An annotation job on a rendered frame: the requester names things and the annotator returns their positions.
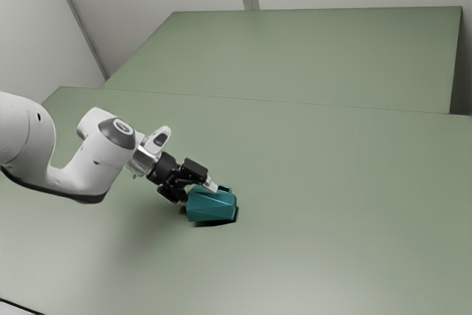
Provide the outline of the teal faceted mug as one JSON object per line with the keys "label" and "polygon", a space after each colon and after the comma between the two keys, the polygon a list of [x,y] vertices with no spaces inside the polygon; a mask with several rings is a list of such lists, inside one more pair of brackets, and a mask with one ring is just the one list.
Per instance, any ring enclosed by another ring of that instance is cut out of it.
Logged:
{"label": "teal faceted mug", "polygon": [[188,194],[186,214],[190,222],[234,222],[237,197],[229,186],[218,185],[215,193],[194,186]]}

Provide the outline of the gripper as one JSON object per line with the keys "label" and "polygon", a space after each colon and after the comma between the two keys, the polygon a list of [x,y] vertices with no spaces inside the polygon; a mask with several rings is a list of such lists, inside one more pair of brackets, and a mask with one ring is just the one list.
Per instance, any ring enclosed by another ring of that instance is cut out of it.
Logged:
{"label": "gripper", "polygon": [[154,183],[157,192],[173,204],[186,204],[188,192],[185,187],[198,184],[211,193],[218,191],[218,185],[211,180],[208,169],[190,158],[185,158],[179,165],[176,159],[163,152],[146,175]]}

